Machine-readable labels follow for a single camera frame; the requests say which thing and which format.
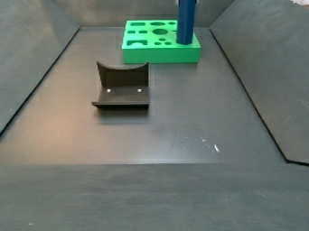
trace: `blue object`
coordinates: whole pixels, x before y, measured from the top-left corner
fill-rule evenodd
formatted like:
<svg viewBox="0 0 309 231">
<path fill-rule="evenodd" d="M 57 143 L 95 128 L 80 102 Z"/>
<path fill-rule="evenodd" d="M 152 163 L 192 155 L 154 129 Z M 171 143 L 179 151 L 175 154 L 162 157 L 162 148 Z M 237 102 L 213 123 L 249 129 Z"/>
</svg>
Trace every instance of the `blue object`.
<svg viewBox="0 0 309 231">
<path fill-rule="evenodd" d="M 196 0 L 179 0 L 178 43 L 191 44 Z"/>
</svg>

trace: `green foam block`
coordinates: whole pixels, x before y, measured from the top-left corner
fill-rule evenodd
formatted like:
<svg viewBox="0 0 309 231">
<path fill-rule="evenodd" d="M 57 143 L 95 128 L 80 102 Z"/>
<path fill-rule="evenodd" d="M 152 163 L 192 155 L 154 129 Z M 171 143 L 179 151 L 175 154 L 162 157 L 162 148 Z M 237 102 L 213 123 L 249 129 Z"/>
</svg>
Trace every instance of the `green foam block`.
<svg viewBox="0 0 309 231">
<path fill-rule="evenodd" d="M 195 34 L 188 45 L 176 43 L 176 20 L 127 21 L 123 36 L 123 63 L 198 62 L 200 44 Z"/>
</svg>

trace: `enclosure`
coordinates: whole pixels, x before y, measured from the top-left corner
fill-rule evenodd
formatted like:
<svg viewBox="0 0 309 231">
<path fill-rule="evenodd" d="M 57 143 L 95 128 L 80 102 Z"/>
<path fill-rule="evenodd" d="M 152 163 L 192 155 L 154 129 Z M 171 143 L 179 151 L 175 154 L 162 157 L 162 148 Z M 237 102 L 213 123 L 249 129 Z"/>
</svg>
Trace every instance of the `enclosure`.
<svg viewBox="0 0 309 231">
<path fill-rule="evenodd" d="M 307 230 L 309 12 L 200 0 L 198 63 L 150 64 L 147 108 L 92 106 L 127 20 L 175 1 L 0 1 L 2 230 Z"/>
</svg>

